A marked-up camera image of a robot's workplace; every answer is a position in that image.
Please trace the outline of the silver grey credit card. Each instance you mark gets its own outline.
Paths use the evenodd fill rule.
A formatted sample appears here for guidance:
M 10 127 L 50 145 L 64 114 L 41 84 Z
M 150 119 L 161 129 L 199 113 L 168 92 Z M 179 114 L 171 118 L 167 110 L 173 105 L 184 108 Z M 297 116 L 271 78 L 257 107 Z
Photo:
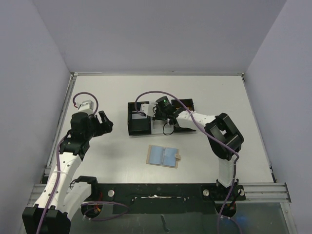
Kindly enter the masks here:
M 131 117 L 132 119 L 146 119 L 147 118 L 145 115 L 140 115 L 140 114 L 132 114 Z

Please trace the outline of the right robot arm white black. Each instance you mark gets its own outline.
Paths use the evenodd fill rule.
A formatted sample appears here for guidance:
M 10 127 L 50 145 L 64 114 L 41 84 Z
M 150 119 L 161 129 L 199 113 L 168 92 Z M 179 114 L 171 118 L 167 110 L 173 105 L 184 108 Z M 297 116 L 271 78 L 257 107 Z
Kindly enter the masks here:
M 178 128 L 198 129 L 208 138 L 211 149 L 219 160 L 218 196 L 222 199 L 233 196 L 232 184 L 236 178 L 238 152 L 244 138 L 231 118 L 226 113 L 217 116 L 199 114 L 184 104 L 176 108 L 166 96 L 156 100 L 153 111 L 156 119 L 166 120 Z

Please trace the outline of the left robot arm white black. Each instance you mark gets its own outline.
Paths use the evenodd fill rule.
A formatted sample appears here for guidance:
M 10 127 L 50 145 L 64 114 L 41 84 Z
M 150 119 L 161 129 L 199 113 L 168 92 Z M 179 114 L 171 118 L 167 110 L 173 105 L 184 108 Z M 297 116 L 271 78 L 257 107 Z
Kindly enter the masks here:
M 70 189 L 74 174 L 82 163 L 90 140 L 108 134 L 113 123 L 104 111 L 98 114 L 77 112 L 71 117 L 71 128 L 56 149 L 56 165 L 47 184 L 32 207 L 22 213 L 28 234 L 67 234 L 71 219 L 85 200 L 97 199 L 99 187 L 96 177 L 79 176 L 78 184 Z

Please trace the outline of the black white card tray organizer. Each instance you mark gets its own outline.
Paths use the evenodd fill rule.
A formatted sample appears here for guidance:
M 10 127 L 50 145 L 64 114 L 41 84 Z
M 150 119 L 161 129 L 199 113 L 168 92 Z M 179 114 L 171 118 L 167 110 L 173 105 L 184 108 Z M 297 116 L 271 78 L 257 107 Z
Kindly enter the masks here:
M 146 119 L 132 119 L 132 114 L 137 114 L 135 103 L 127 104 L 127 127 L 129 136 L 171 135 L 173 133 L 190 133 L 192 129 L 180 128 L 166 124 L 163 120 L 154 120 L 153 117 Z

